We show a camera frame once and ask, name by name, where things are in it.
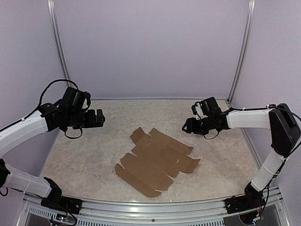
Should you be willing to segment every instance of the unfolded cardboard box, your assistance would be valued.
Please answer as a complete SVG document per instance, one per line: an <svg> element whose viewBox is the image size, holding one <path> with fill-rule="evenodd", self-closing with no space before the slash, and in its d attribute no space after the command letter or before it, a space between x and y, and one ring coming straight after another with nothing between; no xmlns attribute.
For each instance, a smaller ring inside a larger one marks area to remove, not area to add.
<svg viewBox="0 0 301 226"><path fill-rule="evenodd" d="M192 173L200 159L187 156L193 147L187 146L153 128L150 135L138 128L130 136L136 144L134 154L126 153L116 164L118 176L148 197L166 191L179 171Z"/></svg>

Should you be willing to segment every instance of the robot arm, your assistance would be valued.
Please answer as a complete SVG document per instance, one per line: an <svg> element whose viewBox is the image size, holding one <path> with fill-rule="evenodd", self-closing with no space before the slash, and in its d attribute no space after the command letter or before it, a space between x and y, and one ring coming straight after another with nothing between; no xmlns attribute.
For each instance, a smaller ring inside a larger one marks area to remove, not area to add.
<svg viewBox="0 0 301 226"><path fill-rule="evenodd" d="M260 109L229 109L222 112L214 97L192 106L196 118L186 120L182 130L187 133L206 135L233 128L263 128L271 131L271 152L258 174L245 188L243 200L238 197L226 200L228 213L257 208L262 205L262 192L282 169L287 157L300 138L300 128L286 104L268 105Z"/></svg>
<svg viewBox="0 0 301 226"><path fill-rule="evenodd" d="M90 94L68 87L63 98L55 104L39 105L30 116L26 116L0 130L0 188L12 188L27 194L46 198L47 207L65 208L62 190L49 178L39 178L15 169L5 163L2 157L23 142L56 128L66 132L73 129L102 127L105 117L101 109L88 110Z"/></svg>

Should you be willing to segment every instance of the marble-patterned table surface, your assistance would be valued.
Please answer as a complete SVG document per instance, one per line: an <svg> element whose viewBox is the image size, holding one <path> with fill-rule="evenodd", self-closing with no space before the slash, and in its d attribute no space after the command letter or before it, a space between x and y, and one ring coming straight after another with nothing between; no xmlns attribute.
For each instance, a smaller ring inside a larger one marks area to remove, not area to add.
<svg viewBox="0 0 301 226"><path fill-rule="evenodd" d="M84 129L76 140L60 132L41 176L53 179L63 194L117 202L187 202L232 196L257 173L257 167L239 129L223 130L213 140L186 134L181 128L193 117L195 100L93 101L106 117L102 128ZM222 110L227 109L218 101ZM153 127L194 147L192 158L200 158L191 174L179 173L159 197L148 198L119 178L114 170L125 153L135 146L130 139L138 127L148 133ZM76 136L79 131L68 130Z"/></svg>

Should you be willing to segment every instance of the wire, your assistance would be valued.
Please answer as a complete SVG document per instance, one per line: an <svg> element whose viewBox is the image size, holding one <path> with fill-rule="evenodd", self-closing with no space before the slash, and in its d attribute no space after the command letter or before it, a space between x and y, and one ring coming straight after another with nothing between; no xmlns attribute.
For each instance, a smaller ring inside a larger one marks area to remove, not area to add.
<svg viewBox="0 0 301 226"><path fill-rule="evenodd" d="M287 113L289 113L289 114L291 114L291 115L293 115L293 116L295 116L297 119L299 119L299 121L301 122L301 117L300 116L298 116L297 114L295 114L295 113L293 113L293 112L291 112L291 111L288 111L288 110L286 110L286 109L283 109L283 108L280 108L280 107L271 107L271 108L274 108L274 109L278 109L278 110L280 110L280 111L284 111L284 112L287 112ZM297 150L297 148L299 147L301 145L301 141L300 141L300 143L297 145L297 146L295 146L295 148L289 153L289 155L288 156L290 156L292 153L294 153L294 151L296 151Z"/></svg>
<svg viewBox="0 0 301 226"><path fill-rule="evenodd" d="M264 189L262 191L264 191L266 188L268 189L268 194L267 194L267 199L265 200L265 203L264 203L264 207L262 208L261 210L261 214L259 215L260 217L263 215L263 212L265 210L265 207L267 206L267 203L268 203L268 199L269 199L269 185L271 184L272 180L269 181L269 183L264 187Z"/></svg>
<svg viewBox="0 0 301 226"><path fill-rule="evenodd" d="M68 210L65 210L63 207L61 207L61 206L55 204L54 202L49 201L48 199L45 199L45 198L43 198L43 197L41 197L41 196L39 196L39 195L35 195L35 196L39 197L40 199L42 199L42 200L44 200L44 201L46 201L46 202L49 202L49 203L52 204L52 205L55 205L57 208L59 208L59 209L61 209L62 211L64 211L64 212L66 213L66 215L67 215L67 213L69 213L69 214L73 217L73 219L74 219L74 221L75 221L73 225L69 225L69 226L76 226L76 225L77 225L77 219L76 219L76 217L75 217L71 212L69 212Z"/></svg>
<svg viewBox="0 0 301 226"><path fill-rule="evenodd" d="M28 115L26 115L26 116L24 117L24 119L27 119L29 116L31 116L31 115L37 110L37 108L41 106L43 96L44 96L44 94L46 93L47 89L49 89L49 87L50 87L53 83L56 83L56 82L59 82L59 81L67 81L67 82L70 82L70 83L72 83L72 84L76 87L77 90L79 89L79 87L76 85L75 82L73 82L73 81L71 81L71 80L68 80L68 79L57 79L57 80L52 81L51 83L49 83L48 86L46 86L46 88L45 88L44 91L42 92L42 94L41 94L41 96L40 96L40 100L39 100L38 106L37 106L32 112L30 112ZM13 125L16 125L18 122L21 122L21 121L22 121L22 119L19 119L19 120L13 122L13 123L7 125L6 127L1 128L1 129L0 129L0 132L6 130L7 128L9 128L9 127L11 127L11 126L13 126Z"/></svg>
<svg viewBox="0 0 301 226"><path fill-rule="evenodd" d="M267 110L266 107L261 107L261 108L245 108L245 109L237 109L231 107L229 110L235 110L235 111L258 111L258 110Z"/></svg>
<svg viewBox="0 0 301 226"><path fill-rule="evenodd" d="M267 199L265 200L265 204L264 204L264 207L262 208L262 211L261 211L261 215L263 215L263 212L265 210L265 207L267 206L267 203L268 203L268 199L269 199L269 184L268 184L268 194L267 194Z"/></svg>
<svg viewBox="0 0 301 226"><path fill-rule="evenodd" d="M39 100L38 106L37 106L32 112L30 112L27 116L25 116L24 119L27 119L29 116L31 116L31 115L32 115L32 114L33 114L33 113L34 113L34 112L42 105L42 99L43 99L43 96L44 96L44 94L46 93L47 89L49 89L49 87L50 87L53 83L56 83L56 82L59 82L59 81L67 81L67 82L70 82L70 83L72 83L72 84L76 87L77 90L79 89L79 87L76 85L75 82L73 82L73 81L71 81L71 80L68 80L68 79L57 79L57 80L52 81L51 83L49 83L49 84L46 86L46 88L45 88L44 91L42 92L42 94L41 94L41 96L40 96L40 100Z"/></svg>
<svg viewBox="0 0 301 226"><path fill-rule="evenodd" d="M8 195L8 188L6 187L6 193L5 193L5 194L3 194L3 193L1 192L1 190L0 190L0 195L2 195L3 197L7 196L7 195Z"/></svg>
<svg viewBox="0 0 301 226"><path fill-rule="evenodd" d="M217 131L217 134L216 134L215 137L213 137L213 138L207 138L207 137L205 137L205 135L203 135L203 137L204 137L206 140L213 140L213 139L216 138L219 134L220 134L220 132Z"/></svg>
<svg viewBox="0 0 301 226"><path fill-rule="evenodd" d="M83 135L83 129L82 129L82 128L80 128L80 135L79 135L78 137L70 137L70 136L66 135L66 132L67 132L67 131L65 131L65 137L67 137L67 138L69 138L69 139L71 139L71 140L80 138L80 137Z"/></svg>
<svg viewBox="0 0 301 226"><path fill-rule="evenodd" d="M278 109L278 110L280 110L280 111L287 112L287 113L289 113L289 114L295 116L295 117L296 117L297 119L299 119L299 121L301 122L301 117L298 116L297 114L291 112L291 111L288 111L288 110L286 110L286 109L283 109L283 108L280 108L280 107L277 107L277 106L268 106L268 108ZM237 109L237 108L233 108L233 107L232 107L232 108L230 108L230 109L231 109L231 110L236 110L236 111L252 111L252 110L266 110L266 109L268 109L268 108L247 108L247 109ZM298 149L298 147L300 147L300 145L301 145L301 141L300 141L300 143L299 143L298 145L295 146L295 148L289 153L288 156L290 156L291 154L293 154L293 153Z"/></svg>

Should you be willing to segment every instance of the cardboard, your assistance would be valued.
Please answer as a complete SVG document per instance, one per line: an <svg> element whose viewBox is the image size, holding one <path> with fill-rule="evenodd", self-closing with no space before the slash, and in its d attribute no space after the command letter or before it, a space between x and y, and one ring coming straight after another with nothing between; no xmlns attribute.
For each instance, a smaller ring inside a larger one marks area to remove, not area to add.
<svg viewBox="0 0 301 226"><path fill-rule="evenodd" d="M142 128L130 136L136 147L116 164L115 171L138 191L157 197L173 183L179 171L192 173L200 159L187 156L193 147L187 146L153 128L150 135Z"/></svg>

